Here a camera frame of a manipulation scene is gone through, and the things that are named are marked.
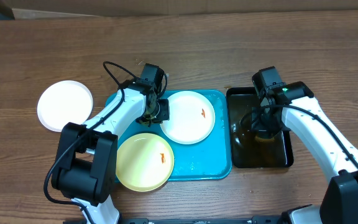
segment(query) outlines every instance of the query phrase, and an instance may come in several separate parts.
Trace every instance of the tray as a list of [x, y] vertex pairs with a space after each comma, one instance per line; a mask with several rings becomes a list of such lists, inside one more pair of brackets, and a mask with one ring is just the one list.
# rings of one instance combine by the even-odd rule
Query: tray
[[[162, 98], [168, 98], [178, 91], [182, 90], [166, 91]], [[223, 179], [230, 173], [232, 168], [226, 97], [217, 90], [191, 91], [205, 96], [215, 110], [215, 125], [206, 139], [196, 144], [183, 145], [166, 137], [159, 124], [152, 124], [148, 128], [134, 121], [118, 140], [118, 146], [135, 134], [154, 133], [163, 137], [171, 145], [175, 156], [175, 166], [168, 181]], [[115, 94], [110, 96], [106, 105], [114, 97]]]
[[[273, 140], [263, 140], [255, 138], [255, 133], [236, 128], [240, 119], [252, 107], [260, 105], [255, 88], [231, 88], [226, 97], [234, 165], [238, 168], [290, 167], [293, 154], [288, 131], [278, 133]], [[250, 127], [250, 117], [244, 120], [244, 124]]]

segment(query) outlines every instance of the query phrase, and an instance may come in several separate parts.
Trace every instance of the orange mark on plate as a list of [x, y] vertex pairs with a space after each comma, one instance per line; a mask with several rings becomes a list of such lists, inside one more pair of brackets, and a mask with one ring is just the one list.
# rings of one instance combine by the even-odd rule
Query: orange mark on plate
[[162, 164], [164, 164], [165, 163], [164, 153], [160, 153], [160, 155], [161, 155], [161, 162]]

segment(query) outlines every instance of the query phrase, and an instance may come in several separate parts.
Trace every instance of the blue tray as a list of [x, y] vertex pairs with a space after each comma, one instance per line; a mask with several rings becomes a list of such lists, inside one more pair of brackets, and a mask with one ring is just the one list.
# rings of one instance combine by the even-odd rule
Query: blue tray
[[[182, 90], [166, 91], [162, 98]], [[192, 90], [205, 96], [215, 110], [215, 125], [209, 136], [196, 144], [184, 145], [169, 139], [159, 124], [146, 127], [135, 121], [118, 140], [120, 146], [126, 139], [139, 133], [154, 133], [163, 137], [173, 150], [175, 165], [168, 181], [217, 180], [225, 178], [231, 171], [230, 127], [227, 117], [226, 97], [217, 90]], [[108, 105], [115, 94], [106, 102]]]

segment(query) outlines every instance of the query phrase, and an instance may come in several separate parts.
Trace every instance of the plate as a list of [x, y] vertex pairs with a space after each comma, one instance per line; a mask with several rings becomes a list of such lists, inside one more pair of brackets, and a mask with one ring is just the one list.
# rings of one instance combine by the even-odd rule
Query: plate
[[136, 134], [117, 151], [116, 175], [128, 189], [147, 192], [168, 180], [173, 164], [173, 151], [166, 140], [156, 134]]
[[82, 124], [92, 112], [93, 99], [83, 84], [65, 80], [47, 88], [38, 101], [40, 122], [51, 131], [62, 131], [69, 123]]
[[180, 91], [168, 97], [170, 119], [161, 124], [164, 134], [180, 144], [194, 144], [211, 133], [215, 110], [209, 100], [193, 91]]

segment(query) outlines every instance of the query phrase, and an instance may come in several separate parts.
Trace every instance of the white plate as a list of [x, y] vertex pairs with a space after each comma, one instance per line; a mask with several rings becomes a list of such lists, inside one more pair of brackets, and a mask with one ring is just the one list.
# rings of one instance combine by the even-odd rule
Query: white plate
[[168, 97], [169, 121], [161, 124], [164, 134], [180, 144], [194, 144], [211, 133], [215, 110], [205, 96], [193, 91], [180, 91]]
[[83, 84], [65, 80], [47, 88], [38, 101], [37, 114], [51, 131], [62, 131], [69, 123], [82, 124], [92, 112], [93, 99]]

